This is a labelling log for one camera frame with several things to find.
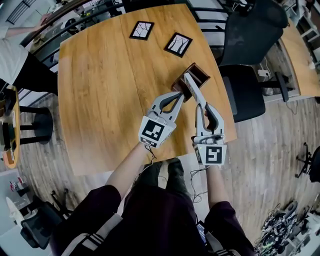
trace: black pants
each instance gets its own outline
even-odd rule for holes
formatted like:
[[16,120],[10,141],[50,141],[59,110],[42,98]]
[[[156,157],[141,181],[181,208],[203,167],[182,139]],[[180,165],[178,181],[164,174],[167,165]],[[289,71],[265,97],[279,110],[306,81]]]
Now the black pants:
[[[166,183],[165,190],[177,194],[182,194],[190,197],[188,193],[185,179],[184,169],[178,158],[172,158],[168,160],[168,181]],[[133,184],[132,189],[139,185],[158,186],[158,176],[162,162],[155,162],[153,165],[145,169]]]
[[53,73],[31,53],[28,53],[28,57],[13,86],[17,90],[27,89],[34,92],[48,92],[58,95],[58,75]]

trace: wooden floor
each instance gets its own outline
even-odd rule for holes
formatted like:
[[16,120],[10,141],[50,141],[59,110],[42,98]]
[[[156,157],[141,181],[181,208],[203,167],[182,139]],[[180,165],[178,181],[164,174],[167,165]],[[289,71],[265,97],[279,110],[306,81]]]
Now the wooden floor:
[[[296,155],[303,155],[303,143],[307,142],[311,151],[320,146],[320,105],[311,98],[288,106],[295,112],[297,103],[297,114],[283,102],[268,103],[264,115],[237,123],[238,140],[228,143],[222,173],[239,222],[252,242],[260,236],[264,219],[278,203],[284,206],[296,199],[301,210],[320,192],[319,184],[311,183],[306,175],[295,178],[302,167]],[[58,98],[50,95],[37,105],[49,107],[53,115],[52,140],[47,145],[22,145],[18,169],[43,200],[52,201],[51,190],[61,193],[63,188],[68,188],[67,202],[74,208],[91,189],[102,186],[110,173],[74,176],[61,131]],[[33,114],[23,113],[21,123],[28,124],[32,118]],[[22,137],[32,134],[23,131]],[[196,166],[188,164],[190,157],[181,159],[191,192],[189,171]],[[205,192],[205,173],[197,174],[193,184],[197,193]],[[206,195],[202,197],[202,202],[195,204],[200,219],[209,210]]]

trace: person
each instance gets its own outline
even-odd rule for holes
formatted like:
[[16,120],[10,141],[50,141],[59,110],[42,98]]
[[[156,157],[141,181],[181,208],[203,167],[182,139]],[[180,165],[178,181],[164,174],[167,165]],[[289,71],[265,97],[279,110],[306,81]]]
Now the person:
[[7,38],[41,29],[49,14],[34,27],[0,26],[0,78],[18,90],[48,92],[58,95],[58,75],[29,53],[22,45]]
[[[149,150],[139,142],[105,186],[90,191],[71,216],[56,227],[50,239],[53,255],[208,254],[196,226],[195,209],[179,159],[168,160],[165,189],[158,187],[161,162],[147,165],[134,182]],[[210,211],[204,222],[205,232],[218,239],[224,249],[236,250],[241,256],[253,256],[254,248],[229,203],[220,169],[210,166],[206,176]],[[122,220],[114,224],[115,213],[133,182],[124,201]],[[94,234],[104,224],[113,228],[94,251],[84,242],[77,244],[86,237],[84,234]],[[101,239],[98,233],[94,237],[90,236],[92,243]]]

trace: black stool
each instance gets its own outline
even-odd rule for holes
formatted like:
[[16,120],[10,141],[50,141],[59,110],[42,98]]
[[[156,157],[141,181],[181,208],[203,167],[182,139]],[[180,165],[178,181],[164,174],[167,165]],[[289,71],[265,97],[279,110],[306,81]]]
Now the black stool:
[[305,160],[302,160],[297,155],[295,159],[300,162],[303,162],[304,165],[299,174],[296,174],[296,178],[300,178],[303,174],[308,174],[311,182],[320,182],[320,146],[314,151],[313,155],[308,150],[307,143],[303,143],[305,146]]
[[20,106],[20,113],[35,113],[32,125],[20,125],[20,131],[34,130],[35,137],[21,138],[20,145],[36,143],[47,144],[51,140],[54,122],[50,110],[46,107]]

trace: person in white shirt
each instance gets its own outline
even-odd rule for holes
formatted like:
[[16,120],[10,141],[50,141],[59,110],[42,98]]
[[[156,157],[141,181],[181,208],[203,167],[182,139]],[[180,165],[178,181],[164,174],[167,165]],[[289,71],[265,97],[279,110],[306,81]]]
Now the person in white shirt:
[[22,45],[7,38],[38,31],[49,14],[41,17],[34,27],[0,26],[0,78],[18,90],[49,92],[58,95],[58,75],[29,53]]

